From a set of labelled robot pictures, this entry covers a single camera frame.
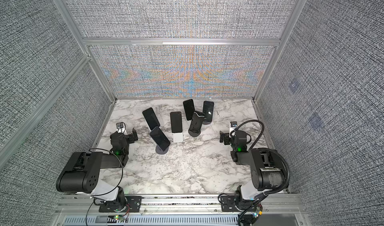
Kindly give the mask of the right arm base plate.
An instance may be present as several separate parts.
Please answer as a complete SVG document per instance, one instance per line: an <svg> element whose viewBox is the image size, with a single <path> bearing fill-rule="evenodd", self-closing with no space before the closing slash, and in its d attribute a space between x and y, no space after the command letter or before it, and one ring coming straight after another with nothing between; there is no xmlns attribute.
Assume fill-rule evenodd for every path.
<svg viewBox="0 0 384 226"><path fill-rule="evenodd" d="M230 195L221 195L219 197L219 202L222 208L222 212L225 213L233 213L233 212L241 212L237 206L235 201L235 196Z"/></svg>

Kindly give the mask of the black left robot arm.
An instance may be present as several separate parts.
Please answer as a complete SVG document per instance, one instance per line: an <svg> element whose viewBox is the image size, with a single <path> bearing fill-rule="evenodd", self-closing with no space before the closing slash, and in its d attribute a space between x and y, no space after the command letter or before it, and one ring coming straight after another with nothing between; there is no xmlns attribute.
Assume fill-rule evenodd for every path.
<svg viewBox="0 0 384 226"><path fill-rule="evenodd" d="M118 129L110 139L110 150L92 148L89 152L74 152L57 179L56 189L90 196L99 203L100 212L128 212L129 203L120 183L116 186L106 183L100 179L100 171L118 168L123 176L130 144L138 141L138 134L135 129L130 134Z"/></svg>

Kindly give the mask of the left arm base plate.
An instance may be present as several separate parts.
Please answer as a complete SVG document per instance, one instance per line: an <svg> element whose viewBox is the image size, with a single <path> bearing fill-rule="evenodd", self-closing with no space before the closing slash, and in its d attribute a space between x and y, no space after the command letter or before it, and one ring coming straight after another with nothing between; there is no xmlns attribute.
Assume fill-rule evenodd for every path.
<svg viewBox="0 0 384 226"><path fill-rule="evenodd" d="M101 203L99 207L99 213L138 213L142 204L141 196L125 196L123 198L117 198L114 201L106 201Z"/></svg>

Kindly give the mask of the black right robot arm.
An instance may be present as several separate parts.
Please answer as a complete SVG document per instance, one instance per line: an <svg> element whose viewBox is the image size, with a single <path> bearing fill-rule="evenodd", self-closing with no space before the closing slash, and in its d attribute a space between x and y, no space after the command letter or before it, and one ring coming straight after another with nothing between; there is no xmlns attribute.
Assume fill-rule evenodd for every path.
<svg viewBox="0 0 384 226"><path fill-rule="evenodd" d="M290 170L284 158L269 148L247 148L251 137L244 131L220 132L220 142L232 147L231 158L237 165L250 167L251 180L238 186L234 194L219 194L223 212L240 212L255 207L266 198L266 192L276 194L286 189Z"/></svg>

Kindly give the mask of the white folding phone stand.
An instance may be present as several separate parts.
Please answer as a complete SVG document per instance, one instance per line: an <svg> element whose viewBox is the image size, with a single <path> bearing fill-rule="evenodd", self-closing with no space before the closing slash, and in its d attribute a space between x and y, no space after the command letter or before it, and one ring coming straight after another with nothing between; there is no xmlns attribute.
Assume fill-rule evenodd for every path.
<svg viewBox="0 0 384 226"><path fill-rule="evenodd" d="M173 133L173 143L180 143L184 141L184 135L182 132Z"/></svg>

